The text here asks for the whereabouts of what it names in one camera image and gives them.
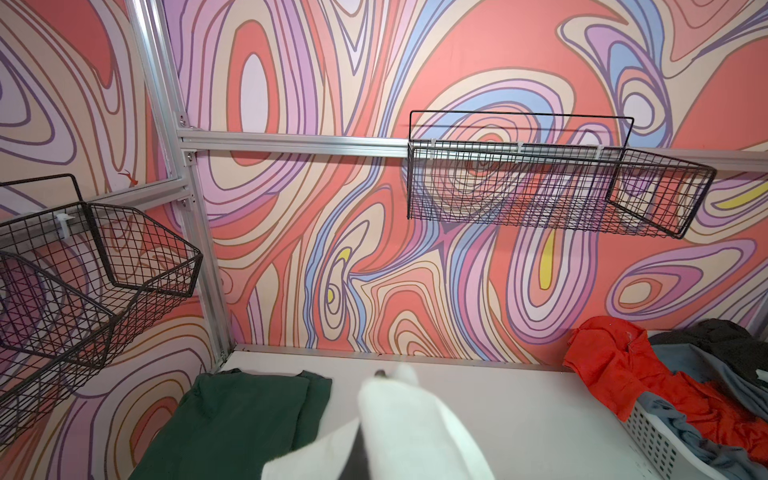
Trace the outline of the white printed t-shirt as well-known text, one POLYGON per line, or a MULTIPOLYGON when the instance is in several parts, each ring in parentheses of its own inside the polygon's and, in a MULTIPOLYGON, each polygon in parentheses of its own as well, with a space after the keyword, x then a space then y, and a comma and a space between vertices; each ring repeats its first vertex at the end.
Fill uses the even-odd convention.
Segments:
POLYGON ((269 461, 263 479, 493 479, 480 447, 456 414, 400 364, 365 380, 358 417, 269 461))

